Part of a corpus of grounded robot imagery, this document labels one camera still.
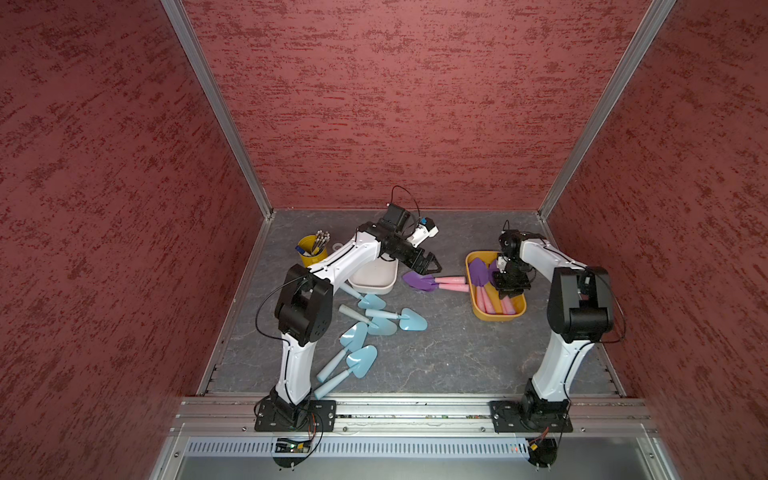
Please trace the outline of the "purple shovel small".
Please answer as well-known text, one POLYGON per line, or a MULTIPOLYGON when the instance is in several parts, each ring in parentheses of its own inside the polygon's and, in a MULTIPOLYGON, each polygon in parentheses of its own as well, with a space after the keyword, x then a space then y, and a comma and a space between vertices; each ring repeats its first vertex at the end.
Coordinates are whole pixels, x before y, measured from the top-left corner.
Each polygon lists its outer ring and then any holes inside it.
POLYGON ((508 296, 500 298, 500 303, 501 303, 501 307, 504 315, 516 314, 516 310, 513 306, 513 303, 508 296))

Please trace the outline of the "yellow storage box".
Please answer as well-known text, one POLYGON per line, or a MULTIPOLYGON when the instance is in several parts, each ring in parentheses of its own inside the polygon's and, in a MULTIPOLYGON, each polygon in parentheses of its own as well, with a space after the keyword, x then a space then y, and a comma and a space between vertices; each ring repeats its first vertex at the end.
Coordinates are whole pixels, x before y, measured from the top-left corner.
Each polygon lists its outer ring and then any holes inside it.
POLYGON ((523 294, 502 294, 496 286, 493 274, 499 271, 498 256, 499 253, 494 251, 473 251, 465 258, 472 310, 478 319, 486 322, 511 321, 522 316, 527 310, 523 294), (472 267, 473 263, 478 265, 480 261, 485 264, 488 272, 488 281, 482 286, 476 281, 472 267))

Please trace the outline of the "purple shovel front pink handle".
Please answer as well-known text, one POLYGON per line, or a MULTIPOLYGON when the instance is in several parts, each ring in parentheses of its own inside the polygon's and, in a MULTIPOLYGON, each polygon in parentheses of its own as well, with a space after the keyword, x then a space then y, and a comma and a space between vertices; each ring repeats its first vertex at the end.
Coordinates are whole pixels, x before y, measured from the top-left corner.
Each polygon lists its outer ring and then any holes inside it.
POLYGON ((477 303, 478 310, 480 312, 482 312, 483 314, 487 314, 488 313, 488 309, 487 309, 486 302, 485 302, 485 299, 484 299, 484 294, 485 294, 485 289, 483 287, 481 287, 481 286, 476 286, 475 287, 475 301, 477 303))

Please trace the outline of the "white storage box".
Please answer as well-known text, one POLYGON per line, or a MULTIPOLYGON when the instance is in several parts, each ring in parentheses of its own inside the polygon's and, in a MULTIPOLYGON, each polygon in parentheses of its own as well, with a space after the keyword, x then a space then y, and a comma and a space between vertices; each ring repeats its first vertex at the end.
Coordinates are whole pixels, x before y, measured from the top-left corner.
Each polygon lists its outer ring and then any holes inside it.
POLYGON ((385 295, 392 291, 398 278, 398 264, 377 258, 357 270, 348 283, 363 294, 385 295))

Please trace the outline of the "light blue shovel back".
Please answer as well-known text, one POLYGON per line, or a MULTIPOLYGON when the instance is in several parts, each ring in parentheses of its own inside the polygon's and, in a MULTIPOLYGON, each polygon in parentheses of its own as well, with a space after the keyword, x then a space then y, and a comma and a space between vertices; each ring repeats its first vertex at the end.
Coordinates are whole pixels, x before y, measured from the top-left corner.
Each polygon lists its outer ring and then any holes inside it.
POLYGON ((347 282, 342 283, 339 289, 355 298, 360 309, 384 310, 386 307, 386 302, 377 295, 360 293, 347 282))

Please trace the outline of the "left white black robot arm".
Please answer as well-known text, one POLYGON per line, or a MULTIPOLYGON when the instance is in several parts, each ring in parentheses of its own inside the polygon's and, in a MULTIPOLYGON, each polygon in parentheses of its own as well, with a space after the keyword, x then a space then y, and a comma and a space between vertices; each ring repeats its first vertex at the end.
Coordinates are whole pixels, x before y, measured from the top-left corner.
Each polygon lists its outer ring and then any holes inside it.
POLYGON ((407 236, 396 224, 380 220, 367 222, 356 230, 342 248, 325 260, 304 267, 292 266, 285 277, 275 307, 277 337, 282 342, 280 373, 276 385, 263 399, 260 411, 275 422, 297 429, 309 418, 310 373, 316 343, 332 320, 336 291, 359 269, 381 255, 403 263, 419 274, 437 273, 441 265, 420 244, 438 233, 430 218, 416 222, 407 236))

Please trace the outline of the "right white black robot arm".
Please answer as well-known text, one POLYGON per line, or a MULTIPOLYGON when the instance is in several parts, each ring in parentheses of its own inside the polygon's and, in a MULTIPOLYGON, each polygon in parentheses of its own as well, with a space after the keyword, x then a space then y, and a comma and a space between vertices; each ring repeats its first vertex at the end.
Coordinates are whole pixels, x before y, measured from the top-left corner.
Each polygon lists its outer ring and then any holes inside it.
POLYGON ((546 317, 550 340, 538 371, 529 379, 518 411, 523 427, 563 427, 572 376, 592 346, 614 327, 610 277, 557 250, 542 235, 506 229, 492 283, 506 300, 531 288, 533 273, 550 282, 546 317))

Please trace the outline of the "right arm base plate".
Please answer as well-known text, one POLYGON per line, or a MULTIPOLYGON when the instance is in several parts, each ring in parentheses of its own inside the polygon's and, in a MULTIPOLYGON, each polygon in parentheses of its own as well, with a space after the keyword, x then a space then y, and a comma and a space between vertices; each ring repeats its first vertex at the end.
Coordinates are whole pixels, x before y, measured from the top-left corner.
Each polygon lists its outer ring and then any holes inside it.
POLYGON ((570 403, 537 401, 497 400, 488 403, 490 418, 496 433, 571 433, 572 422, 568 416, 570 403))

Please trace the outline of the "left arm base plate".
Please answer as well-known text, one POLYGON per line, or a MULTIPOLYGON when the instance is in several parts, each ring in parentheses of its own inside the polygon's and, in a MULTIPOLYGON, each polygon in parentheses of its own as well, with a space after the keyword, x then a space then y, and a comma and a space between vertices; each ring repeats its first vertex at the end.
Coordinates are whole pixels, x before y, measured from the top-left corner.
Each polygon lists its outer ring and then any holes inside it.
POLYGON ((254 408, 256 432, 327 433, 334 430, 337 402, 306 400, 298 406, 265 397, 254 408))

